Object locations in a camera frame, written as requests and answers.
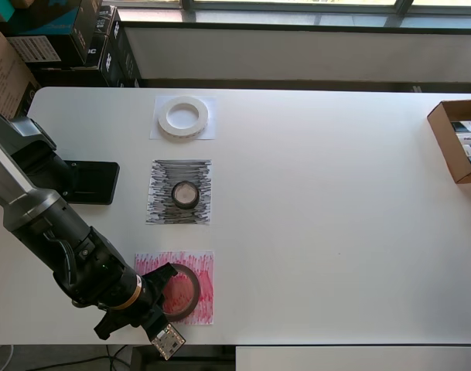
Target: floor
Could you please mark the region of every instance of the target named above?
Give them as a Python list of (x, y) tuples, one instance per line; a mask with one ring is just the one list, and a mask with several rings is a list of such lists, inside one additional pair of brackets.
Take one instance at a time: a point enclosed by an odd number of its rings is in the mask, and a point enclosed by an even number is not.
[[(120, 345), (110, 345), (110, 352), (115, 353)], [(0, 369), (10, 354), (10, 346), (0, 347)], [(128, 346), (120, 352), (119, 358), (131, 362), (132, 347)], [(15, 345), (12, 361), (4, 371), (26, 371), (36, 367), (53, 365), (55, 363), (74, 362), (98, 356), (106, 356), (104, 345)], [(117, 371), (128, 368), (120, 363), (114, 363)], [(74, 366), (55, 367), (52, 371), (108, 371), (110, 363), (107, 359), (83, 363)]]

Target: black scribbles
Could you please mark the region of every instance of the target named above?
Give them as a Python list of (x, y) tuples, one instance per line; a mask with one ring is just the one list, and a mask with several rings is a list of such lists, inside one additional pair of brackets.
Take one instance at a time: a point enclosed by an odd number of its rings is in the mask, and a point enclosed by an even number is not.
[[(178, 182), (194, 183), (200, 201), (194, 209), (179, 209), (172, 200)], [(147, 224), (208, 223), (211, 216), (211, 160), (155, 160), (149, 182)]]

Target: white wall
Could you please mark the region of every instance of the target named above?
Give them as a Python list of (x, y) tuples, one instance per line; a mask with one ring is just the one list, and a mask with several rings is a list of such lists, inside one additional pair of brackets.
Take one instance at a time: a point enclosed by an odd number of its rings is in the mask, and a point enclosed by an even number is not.
[(127, 29), (145, 79), (471, 82), (471, 36)]

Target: cardboard box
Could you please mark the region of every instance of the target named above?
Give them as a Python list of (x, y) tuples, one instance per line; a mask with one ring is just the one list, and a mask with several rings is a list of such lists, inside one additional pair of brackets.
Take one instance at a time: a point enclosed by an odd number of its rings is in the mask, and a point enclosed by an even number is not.
[(451, 121), (471, 121), (471, 100), (444, 100), (428, 116), (453, 180), (471, 183), (471, 163)]
[(44, 87), (124, 87), (125, 77), (108, 37), (94, 35), (85, 66), (33, 70)]
[(101, 0), (37, 0), (0, 23), (29, 65), (83, 66)]
[(108, 36), (118, 57), (121, 70), (124, 72), (127, 86), (138, 87), (141, 74), (135, 62), (130, 43), (128, 42), (127, 33), (125, 33), (125, 29), (121, 27), (120, 15), (115, 6), (101, 6), (94, 33)]
[(0, 114), (26, 115), (38, 88), (34, 76), (0, 32)]

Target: open cardboard box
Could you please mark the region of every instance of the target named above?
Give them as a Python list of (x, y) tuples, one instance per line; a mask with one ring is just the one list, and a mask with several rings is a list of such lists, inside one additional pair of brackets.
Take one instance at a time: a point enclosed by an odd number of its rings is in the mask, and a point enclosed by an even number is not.
[(471, 163), (452, 127), (451, 121), (471, 121), (471, 100), (444, 100), (428, 115), (439, 147), (453, 180), (471, 183)]

